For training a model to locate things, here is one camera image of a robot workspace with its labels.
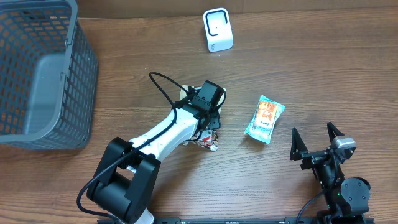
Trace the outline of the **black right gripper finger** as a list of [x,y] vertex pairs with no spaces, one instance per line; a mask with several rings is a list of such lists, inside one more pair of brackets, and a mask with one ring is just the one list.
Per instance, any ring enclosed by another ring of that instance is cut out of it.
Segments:
[[328,122],[326,126],[330,142],[333,142],[336,137],[344,136],[344,134],[332,122]]
[[308,153],[308,149],[304,144],[299,132],[296,128],[292,129],[292,145],[290,150],[290,160],[297,161],[304,158]]

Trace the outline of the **beige pet treat bag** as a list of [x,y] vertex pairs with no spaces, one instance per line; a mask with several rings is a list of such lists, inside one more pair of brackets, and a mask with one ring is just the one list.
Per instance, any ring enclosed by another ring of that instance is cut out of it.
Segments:
[[[186,89],[187,91],[189,91],[190,88],[195,89],[195,91],[199,92],[199,90],[201,89],[201,87],[195,87],[195,86],[190,86],[190,85],[182,85],[182,87],[184,89]],[[187,96],[187,94],[183,91],[180,90],[180,100],[182,100],[183,98],[185,98]],[[221,98],[217,104],[217,106],[219,106],[218,112],[219,114],[221,114],[221,106],[222,102],[225,99],[225,94],[222,93],[221,94]],[[215,129],[209,129],[206,128],[204,131],[200,131],[197,134],[195,134],[193,137],[191,137],[189,140],[191,141],[184,141],[183,143],[181,143],[181,145],[183,146],[187,146],[188,144],[192,143],[192,144],[196,144],[202,148],[205,148],[207,150],[210,151],[217,151],[218,150],[218,146],[219,146],[219,141],[218,141],[218,135],[216,133]]]

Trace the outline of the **teal orange snack packet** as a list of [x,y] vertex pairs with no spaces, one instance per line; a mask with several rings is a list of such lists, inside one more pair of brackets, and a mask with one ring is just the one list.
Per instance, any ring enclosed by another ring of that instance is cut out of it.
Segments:
[[254,116],[244,133],[258,141],[270,144],[275,123],[284,110],[284,105],[261,95]]

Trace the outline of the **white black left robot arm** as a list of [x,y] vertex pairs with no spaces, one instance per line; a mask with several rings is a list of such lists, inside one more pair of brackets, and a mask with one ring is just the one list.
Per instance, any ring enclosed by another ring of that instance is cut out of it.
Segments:
[[114,138],[106,147],[93,178],[80,195],[102,208],[97,216],[111,223],[154,223],[147,207],[162,161],[197,133],[220,127],[219,106],[188,103],[143,135],[129,141]]

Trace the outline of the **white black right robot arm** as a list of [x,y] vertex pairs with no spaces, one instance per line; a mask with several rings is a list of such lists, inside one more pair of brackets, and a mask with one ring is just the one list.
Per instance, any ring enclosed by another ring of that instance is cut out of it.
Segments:
[[[299,211],[294,223],[373,223],[364,214],[369,211],[370,183],[361,177],[345,178],[340,165],[354,154],[357,143],[333,123],[327,123],[330,145],[325,150],[310,152],[296,128],[292,129],[290,160],[301,161],[301,169],[312,170],[321,191]],[[326,210],[315,217],[303,218],[304,211],[323,196]]]

